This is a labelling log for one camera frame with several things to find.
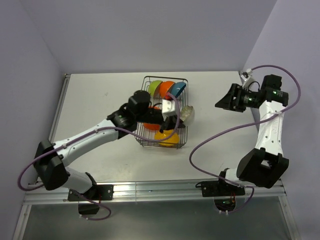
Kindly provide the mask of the red orange square bowl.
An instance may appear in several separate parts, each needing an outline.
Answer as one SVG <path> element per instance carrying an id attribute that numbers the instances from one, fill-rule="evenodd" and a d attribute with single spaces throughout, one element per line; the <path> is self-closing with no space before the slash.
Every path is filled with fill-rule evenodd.
<path id="1" fill-rule="evenodd" d="M 157 106 L 150 106 L 147 113 L 143 116 L 143 126 L 151 131 L 158 131 L 160 129 L 160 108 Z"/>

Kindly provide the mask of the orange white round bowl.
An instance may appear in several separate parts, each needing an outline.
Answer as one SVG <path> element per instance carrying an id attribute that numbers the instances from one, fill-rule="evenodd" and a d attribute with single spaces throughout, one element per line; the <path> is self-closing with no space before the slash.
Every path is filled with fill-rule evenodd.
<path id="1" fill-rule="evenodd" d="M 160 84 L 160 87 L 159 87 L 159 95 L 161 98 L 165 98 L 167 92 L 169 92 L 172 87 L 174 86 L 175 82 L 174 81 L 163 81 L 161 84 Z"/>

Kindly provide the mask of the white square bowl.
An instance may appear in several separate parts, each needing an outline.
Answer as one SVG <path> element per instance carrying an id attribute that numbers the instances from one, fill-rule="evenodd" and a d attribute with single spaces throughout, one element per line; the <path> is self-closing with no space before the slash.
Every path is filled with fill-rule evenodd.
<path id="1" fill-rule="evenodd" d="M 159 95 L 159 90 L 161 87 L 161 80 L 154 80 L 148 86 L 148 93 L 152 98 L 156 98 Z"/>

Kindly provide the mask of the flower shaped patterned dish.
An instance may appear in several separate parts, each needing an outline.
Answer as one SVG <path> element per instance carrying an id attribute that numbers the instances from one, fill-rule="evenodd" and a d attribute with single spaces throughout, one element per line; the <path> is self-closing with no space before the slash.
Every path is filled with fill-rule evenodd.
<path id="1" fill-rule="evenodd" d="M 185 126 L 189 126 L 194 122 L 195 109 L 193 106 L 186 105 L 180 112 L 180 120 Z"/>

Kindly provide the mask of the blue ceramic bowl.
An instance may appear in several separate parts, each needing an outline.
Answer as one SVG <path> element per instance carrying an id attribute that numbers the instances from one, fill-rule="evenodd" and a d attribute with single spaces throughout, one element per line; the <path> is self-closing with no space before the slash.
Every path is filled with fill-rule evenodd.
<path id="1" fill-rule="evenodd" d="M 180 82 L 176 82 L 170 93 L 177 99 L 181 93 L 184 91 L 184 89 L 186 88 L 187 84 L 184 81 L 180 81 Z"/>

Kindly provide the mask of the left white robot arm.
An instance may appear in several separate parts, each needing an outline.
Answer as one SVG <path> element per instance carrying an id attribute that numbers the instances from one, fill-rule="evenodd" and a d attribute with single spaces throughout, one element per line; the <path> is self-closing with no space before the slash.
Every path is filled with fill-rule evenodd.
<path id="1" fill-rule="evenodd" d="M 78 192 L 86 200 L 98 193 L 94 178 L 87 172 L 78 172 L 69 165 L 95 148 L 119 140 L 126 135 L 136 136 L 138 123 L 158 124 L 168 127 L 168 120 L 176 132 L 180 126 L 180 103 L 171 93 L 162 99 L 161 109 L 150 107 L 151 95 L 136 91 L 118 110 L 95 126 L 64 140 L 38 145 L 33 166 L 48 191 L 60 187 Z"/>

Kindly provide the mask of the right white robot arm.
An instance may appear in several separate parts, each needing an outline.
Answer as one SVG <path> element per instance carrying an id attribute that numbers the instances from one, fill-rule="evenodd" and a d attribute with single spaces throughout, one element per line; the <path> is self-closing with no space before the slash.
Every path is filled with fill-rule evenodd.
<path id="1" fill-rule="evenodd" d="M 282 78 L 266 75 L 257 91 L 250 90 L 255 82 L 252 75 L 241 73 L 243 84 L 232 84 L 215 107 L 234 112 L 247 108 L 258 109 L 260 125 L 255 147 L 239 162 L 236 169 L 227 169 L 225 178 L 216 183 L 217 191 L 229 194 L 234 184 L 249 182 L 270 189 L 289 167 L 282 149 L 283 110 L 288 106 L 289 94 L 281 90 Z"/>

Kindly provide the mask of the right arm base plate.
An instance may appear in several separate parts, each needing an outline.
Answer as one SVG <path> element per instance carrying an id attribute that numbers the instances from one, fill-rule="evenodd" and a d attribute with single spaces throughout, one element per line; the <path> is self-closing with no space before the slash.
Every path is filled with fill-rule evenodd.
<path id="1" fill-rule="evenodd" d="M 201 194 L 204 198 L 244 196 L 246 194 L 243 188 L 222 180 L 201 181 L 198 182 L 195 187 L 201 189 Z"/>

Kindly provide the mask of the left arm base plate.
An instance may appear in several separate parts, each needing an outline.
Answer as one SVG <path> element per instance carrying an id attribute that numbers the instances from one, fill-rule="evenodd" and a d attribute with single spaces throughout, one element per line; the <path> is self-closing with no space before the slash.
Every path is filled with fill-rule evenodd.
<path id="1" fill-rule="evenodd" d="M 114 186 L 112 184 L 94 185 L 85 193 L 77 194 L 75 190 L 70 189 L 67 200 L 69 202 L 84 201 L 85 198 L 91 201 L 110 201 L 113 199 Z"/>

